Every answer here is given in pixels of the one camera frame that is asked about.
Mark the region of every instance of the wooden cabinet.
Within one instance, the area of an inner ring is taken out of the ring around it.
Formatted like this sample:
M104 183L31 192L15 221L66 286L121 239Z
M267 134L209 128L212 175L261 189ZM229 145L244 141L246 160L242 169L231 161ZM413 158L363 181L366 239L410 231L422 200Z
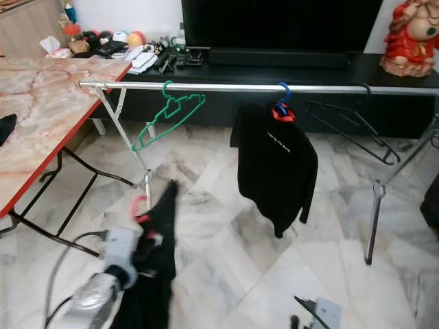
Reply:
M39 42L54 36L65 45L59 0L31 0L0 13L0 53L5 57L37 58L46 55Z

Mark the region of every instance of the red figurine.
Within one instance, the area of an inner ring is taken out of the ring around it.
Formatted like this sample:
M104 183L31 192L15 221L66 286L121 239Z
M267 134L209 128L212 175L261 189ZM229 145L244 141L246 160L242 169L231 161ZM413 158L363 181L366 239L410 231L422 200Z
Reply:
M423 77L433 69L439 49L439 0L407 0L393 11L380 65L400 77Z

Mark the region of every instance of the black clothing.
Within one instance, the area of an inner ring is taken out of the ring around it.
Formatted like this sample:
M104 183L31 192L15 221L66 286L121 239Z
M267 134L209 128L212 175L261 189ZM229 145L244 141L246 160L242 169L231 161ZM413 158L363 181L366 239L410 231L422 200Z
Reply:
M176 276L174 260L174 220L178 186L170 182L160 201L148 212L150 222L142 223L143 234L139 239L133 263L137 271L155 273L153 278L139 276L135 285L125 291L112 329L167 329L171 281ZM150 229L163 235L160 247L151 251L146 239Z
M318 158L296 124L276 120L270 109L241 105L230 146L239 148L239 192L256 203L281 238L300 208L300 221L307 222Z
M14 131L16 125L16 114L7 115L0 119L0 146L6 142L6 139Z
M425 193L424 202L420 205L420 211L429 226L439 227L439 175Z

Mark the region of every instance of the blue hanger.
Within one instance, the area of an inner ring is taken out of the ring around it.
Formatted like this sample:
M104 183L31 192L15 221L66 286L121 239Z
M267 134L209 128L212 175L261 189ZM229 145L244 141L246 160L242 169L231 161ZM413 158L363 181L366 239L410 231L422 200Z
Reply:
M287 101L289 101L289 99L291 98L291 90L289 89L289 86L285 83L285 82L281 82L279 83L283 88L285 88L285 90L287 91L287 95L285 96L285 98L282 98L279 102L277 102L276 104L274 104L274 106L276 106L281 112L282 114L288 115L287 110L282 106L283 103L286 103Z

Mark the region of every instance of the tiled floor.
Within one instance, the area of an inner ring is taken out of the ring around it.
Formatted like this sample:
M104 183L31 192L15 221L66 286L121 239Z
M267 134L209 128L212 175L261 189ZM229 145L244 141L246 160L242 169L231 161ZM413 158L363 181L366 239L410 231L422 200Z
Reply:
M132 132L140 126L130 125ZM165 126L157 127L159 131ZM294 222L283 239L237 189L237 150L230 129L182 127L141 156L159 175L180 183L171 329L288 328L289 317L311 317L294 295L325 297L342 307L343 329L431 329L439 314L439 241L418 207L439 172L428 147L394 183L382 204L373 265L363 261L374 179L390 170L337 135L310 134L319 172L307 225ZM410 141L391 140L397 148ZM92 132L77 154L105 171L140 182L141 174L114 129ZM64 169L28 215L54 232L90 173L66 158ZM17 205L29 201L35 183ZM155 198L165 186L153 181ZM64 236L130 223L141 193L98 178ZM0 222L6 227L9 220ZM93 239L85 244L98 248ZM63 249L25 226L0 239L0 328L41 328L47 276ZM101 263L72 251L54 302L72 294Z

